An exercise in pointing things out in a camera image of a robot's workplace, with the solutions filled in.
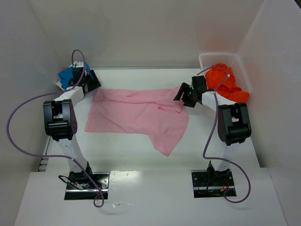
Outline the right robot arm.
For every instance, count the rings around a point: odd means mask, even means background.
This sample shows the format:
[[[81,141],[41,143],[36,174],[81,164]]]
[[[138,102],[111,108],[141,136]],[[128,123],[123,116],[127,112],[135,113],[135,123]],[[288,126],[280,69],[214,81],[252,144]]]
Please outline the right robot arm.
[[[205,144],[203,158],[209,160],[209,181],[224,179],[230,172],[231,155],[239,144],[251,136],[252,129],[246,103],[230,101],[207,87],[204,76],[192,77],[191,84],[182,83],[174,101],[183,101],[186,107],[200,103],[215,112],[214,124]],[[222,149],[217,157],[207,157],[206,152],[217,129]]]

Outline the pink t-shirt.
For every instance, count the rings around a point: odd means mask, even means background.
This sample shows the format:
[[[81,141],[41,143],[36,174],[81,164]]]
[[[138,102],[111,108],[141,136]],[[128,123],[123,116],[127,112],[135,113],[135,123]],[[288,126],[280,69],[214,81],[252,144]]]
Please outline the pink t-shirt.
[[[99,89],[84,130],[145,134],[157,151],[169,156],[189,122],[183,102],[174,100],[178,90]]]

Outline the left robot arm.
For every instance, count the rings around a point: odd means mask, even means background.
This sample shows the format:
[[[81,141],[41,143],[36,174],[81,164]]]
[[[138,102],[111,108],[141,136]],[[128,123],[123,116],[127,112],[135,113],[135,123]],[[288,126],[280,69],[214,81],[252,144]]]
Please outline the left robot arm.
[[[87,93],[101,87],[101,84],[89,66],[76,64],[66,71],[71,73],[67,91],[43,104],[45,132],[59,144],[63,154],[69,157],[69,176],[59,178],[75,189],[88,189],[93,186],[87,177],[87,174],[92,176],[92,170],[77,142],[78,123],[74,106]]]

